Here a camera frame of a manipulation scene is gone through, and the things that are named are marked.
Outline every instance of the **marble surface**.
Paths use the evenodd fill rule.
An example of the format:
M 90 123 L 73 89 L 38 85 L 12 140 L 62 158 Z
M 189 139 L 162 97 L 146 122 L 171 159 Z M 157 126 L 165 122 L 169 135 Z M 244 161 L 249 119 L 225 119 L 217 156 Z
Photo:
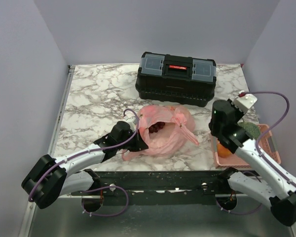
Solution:
M 111 131 L 126 108 L 136 112 L 145 105 L 172 105 L 171 102 L 142 100 L 135 89 L 138 64 L 76 66 L 62 120 L 54 157 L 68 155 L 90 145 Z M 98 171 L 157 171 L 214 169 L 208 123 L 217 99 L 234 98 L 248 90 L 242 69 L 236 65 L 217 65 L 215 97 L 205 108 L 186 105 L 196 123 L 194 134 L 199 146 L 187 142 L 169 157 L 142 156 L 123 161 L 120 155 L 93 165 Z M 245 121 L 258 123 L 251 110 Z

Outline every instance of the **green melon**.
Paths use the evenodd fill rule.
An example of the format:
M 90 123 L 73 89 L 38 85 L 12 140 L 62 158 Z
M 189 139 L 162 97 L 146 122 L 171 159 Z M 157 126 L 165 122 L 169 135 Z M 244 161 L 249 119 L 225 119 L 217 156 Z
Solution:
M 252 122 L 240 122 L 238 125 L 244 128 L 256 140 L 261 135 L 259 127 Z

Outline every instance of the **red logo on toolbox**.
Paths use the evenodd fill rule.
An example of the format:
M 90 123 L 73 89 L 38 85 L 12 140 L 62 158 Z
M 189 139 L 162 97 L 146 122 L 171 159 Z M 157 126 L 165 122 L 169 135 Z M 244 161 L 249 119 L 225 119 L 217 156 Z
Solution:
M 182 66 L 175 66 L 175 65 L 169 65 L 169 68 L 174 68 L 174 69 L 181 69 L 181 70 L 186 70 L 186 67 L 182 67 Z

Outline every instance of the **pink basket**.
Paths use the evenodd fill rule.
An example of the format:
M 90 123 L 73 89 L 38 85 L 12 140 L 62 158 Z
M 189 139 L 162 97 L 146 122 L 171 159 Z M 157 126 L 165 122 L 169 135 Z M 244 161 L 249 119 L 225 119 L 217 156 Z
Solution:
M 261 132 L 266 131 L 269 129 L 269 126 L 266 124 L 258 124 L 258 127 Z M 281 163 L 280 155 L 277 151 L 276 143 L 272 137 L 272 132 L 268 132 L 260 141 L 259 145 L 262 147 L 262 149 L 273 158 L 278 164 Z M 227 158 L 222 158 L 218 156 L 217 153 L 217 138 L 211 136 L 212 140 L 212 151 L 214 155 L 214 163 L 216 168 L 228 168 L 228 167 L 234 167 L 237 169 L 240 168 L 251 168 L 248 163 L 243 161 L 241 158 L 236 156 L 235 154 L 232 154 L 231 156 Z

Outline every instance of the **pink plastic bag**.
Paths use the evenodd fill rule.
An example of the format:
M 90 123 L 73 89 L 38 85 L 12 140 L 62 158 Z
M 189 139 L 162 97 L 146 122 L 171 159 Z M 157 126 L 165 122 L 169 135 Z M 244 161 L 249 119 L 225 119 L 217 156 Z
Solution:
M 148 149 L 142 152 L 122 154 L 123 160 L 130 160 L 138 155 L 164 156 L 180 149 L 187 140 L 199 145 L 192 131 L 195 122 L 184 106 L 148 105 L 138 112 L 139 133 Z M 150 126 L 157 122 L 165 122 L 165 126 L 157 133 L 150 133 Z

